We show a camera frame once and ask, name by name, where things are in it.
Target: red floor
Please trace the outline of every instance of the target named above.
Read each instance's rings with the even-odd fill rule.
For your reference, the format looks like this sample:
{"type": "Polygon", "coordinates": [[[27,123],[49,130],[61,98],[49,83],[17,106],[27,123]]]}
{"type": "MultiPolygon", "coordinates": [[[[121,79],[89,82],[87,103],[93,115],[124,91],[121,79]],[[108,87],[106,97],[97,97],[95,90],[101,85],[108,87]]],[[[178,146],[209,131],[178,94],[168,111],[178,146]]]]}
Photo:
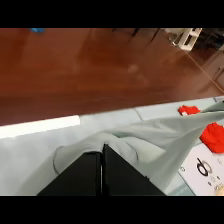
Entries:
{"type": "Polygon", "coordinates": [[[166,33],[152,35],[0,29],[0,125],[222,95],[166,33]]]}

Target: floor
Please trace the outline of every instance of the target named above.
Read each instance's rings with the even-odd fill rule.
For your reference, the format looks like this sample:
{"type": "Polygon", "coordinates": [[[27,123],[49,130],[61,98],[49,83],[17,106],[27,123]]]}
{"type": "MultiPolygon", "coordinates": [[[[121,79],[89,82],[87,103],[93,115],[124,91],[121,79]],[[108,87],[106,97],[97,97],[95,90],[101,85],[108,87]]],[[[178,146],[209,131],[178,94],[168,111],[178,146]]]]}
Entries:
{"type": "Polygon", "coordinates": [[[223,94],[163,30],[150,43],[152,35],[1,28],[0,125],[223,94]]]}
{"type": "MultiPolygon", "coordinates": [[[[0,139],[0,195],[35,195],[56,177],[52,154],[56,148],[75,144],[88,136],[120,126],[159,117],[180,116],[184,105],[199,109],[214,104],[213,98],[135,107],[79,116],[80,125],[0,139]]],[[[177,175],[167,188],[168,195],[192,195],[177,175]]]]}

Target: red cloth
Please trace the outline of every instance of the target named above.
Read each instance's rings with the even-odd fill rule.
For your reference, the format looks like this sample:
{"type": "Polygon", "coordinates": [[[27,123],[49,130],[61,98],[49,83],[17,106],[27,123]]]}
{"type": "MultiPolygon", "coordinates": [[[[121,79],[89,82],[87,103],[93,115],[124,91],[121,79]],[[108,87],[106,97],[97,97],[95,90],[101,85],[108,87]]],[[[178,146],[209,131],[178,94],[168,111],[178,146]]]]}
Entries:
{"type": "MultiPolygon", "coordinates": [[[[182,115],[186,112],[188,115],[197,114],[200,110],[193,106],[182,106],[178,109],[178,112],[182,115]]],[[[224,128],[217,123],[207,125],[202,135],[200,136],[201,141],[207,145],[207,147],[214,153],[224,153],[224,128]]]]}

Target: white board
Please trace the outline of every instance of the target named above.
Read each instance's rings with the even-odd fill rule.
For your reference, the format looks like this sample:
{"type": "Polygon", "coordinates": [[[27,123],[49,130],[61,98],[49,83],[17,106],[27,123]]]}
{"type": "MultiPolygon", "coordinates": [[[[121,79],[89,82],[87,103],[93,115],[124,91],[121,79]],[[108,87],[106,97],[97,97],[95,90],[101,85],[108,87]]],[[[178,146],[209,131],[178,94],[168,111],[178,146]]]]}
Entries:
{"type": "Polygon", "coordinates": [[[214,196],[224,183],[224,165],[204,144],[192,148],[179,174],[197,196],[214,196]]]}

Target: white strip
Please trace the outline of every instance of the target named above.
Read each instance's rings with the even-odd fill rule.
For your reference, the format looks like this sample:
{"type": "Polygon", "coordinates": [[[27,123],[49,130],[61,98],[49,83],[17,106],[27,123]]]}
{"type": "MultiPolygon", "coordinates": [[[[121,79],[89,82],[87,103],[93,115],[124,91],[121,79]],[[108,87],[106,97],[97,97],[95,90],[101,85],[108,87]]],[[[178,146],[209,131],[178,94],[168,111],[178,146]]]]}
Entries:
{"type": "Polygon", "coordinates": [[[6,125],[0,127],[0,139],[7,137],[15,137],[18,135],[26,135],[36,132],[54,130],[59,128],[71,127],[74,125],[80,125],[80,119],[78,115],[27,122],[21,124],[6,125]]]}

